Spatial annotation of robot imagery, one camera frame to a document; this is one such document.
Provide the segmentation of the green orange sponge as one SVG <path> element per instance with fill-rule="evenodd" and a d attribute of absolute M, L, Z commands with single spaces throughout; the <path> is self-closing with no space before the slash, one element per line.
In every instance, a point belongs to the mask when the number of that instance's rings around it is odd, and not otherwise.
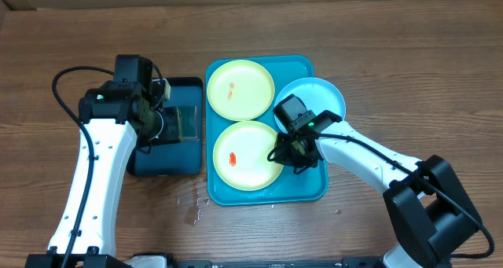
<path fill-rule="evenodd" d="M 197 107 L 181 106 L 178 110 L 180 112 L 182 139 L 197 139 Z"/>

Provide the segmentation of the light blue plate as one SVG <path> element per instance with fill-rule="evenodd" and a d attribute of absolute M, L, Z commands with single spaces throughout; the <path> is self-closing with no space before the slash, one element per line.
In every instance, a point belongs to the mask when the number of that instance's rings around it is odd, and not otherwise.
<path fill-rule="evenodd" d="M 274 106 L 277 106 L 288 95 L 294 94 L 316 116 L 328 110 L 345 119 L 346 105 L 343 95 L 330 82 L 315 77 L 297 79 L 287 84 L 277 95 Z"/>

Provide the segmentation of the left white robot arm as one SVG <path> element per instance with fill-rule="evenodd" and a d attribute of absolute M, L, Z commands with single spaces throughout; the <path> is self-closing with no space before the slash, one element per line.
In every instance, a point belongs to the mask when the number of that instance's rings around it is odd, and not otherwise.
<path fill-rule="evenodd" d="M 137 91 L 90 89 L 74 115 L 79 158 L 64 214 L 49 248 L 64 261 L 96 248 L 116 253 L 116 216 L 135 149 L 163 144 L 167 115 L 160 99 Z"/>

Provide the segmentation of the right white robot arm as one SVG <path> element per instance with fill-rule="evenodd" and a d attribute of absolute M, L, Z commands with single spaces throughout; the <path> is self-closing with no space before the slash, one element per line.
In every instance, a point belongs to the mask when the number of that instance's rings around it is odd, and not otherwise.
<path fill-rule="evenodd" d="M 274 115 L 287 130 L 267 159 L 299 174 L 324 160 L 341 166 L 382 195 L 398 244 L 374 267 L 449 267 L 456 250 L 487 228 L 451 165 L 433 155 L 404 156 L 366 138 L 330 111 Z"/>

